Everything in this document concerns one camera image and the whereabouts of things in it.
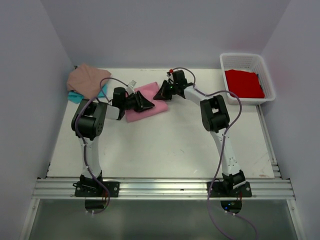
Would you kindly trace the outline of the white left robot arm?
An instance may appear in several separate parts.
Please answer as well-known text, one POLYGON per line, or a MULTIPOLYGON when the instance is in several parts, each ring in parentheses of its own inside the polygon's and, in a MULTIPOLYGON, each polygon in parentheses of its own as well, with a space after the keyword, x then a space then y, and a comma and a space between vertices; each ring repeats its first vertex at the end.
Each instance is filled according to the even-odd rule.
POLYGON ((164 80, 162 85, 152 82, 135 88, 132 81, 125 87, 116 87, 112 99, 98 102, 83 99, 71 121, 71 129, 80 141, 82 148, 82 173, 79 184, 86 186, 92 196, 103 193, 102 169, 99 160, 99 137, 106 119, 136 122, 168 110, 166 101, 175 94, 171 80, 164 80))

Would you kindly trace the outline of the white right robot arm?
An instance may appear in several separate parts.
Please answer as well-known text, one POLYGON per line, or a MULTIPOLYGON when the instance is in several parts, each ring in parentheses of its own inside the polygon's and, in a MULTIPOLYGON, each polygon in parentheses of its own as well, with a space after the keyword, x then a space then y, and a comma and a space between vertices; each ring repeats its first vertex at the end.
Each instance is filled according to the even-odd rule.
POLYGON ((233 122, 230 122, 222 91, 214 93, 204 93, 196 87, 193 82, 188 82, 185 78, 184 69, 174 68, 167 72, 169 83, 176 95, 179 95, 200 107, 201 120, 203 127, 208 131, 218 150, 219 163, 218 169, 222 169, 223 181, 220 181, 221 190, 226 196, 235 196, 241 187, 246 183, 244 172, 235 156, 230 140, 229 130, 231 126, 240 118, 242 104, 239 102, 239 113, 233 122))

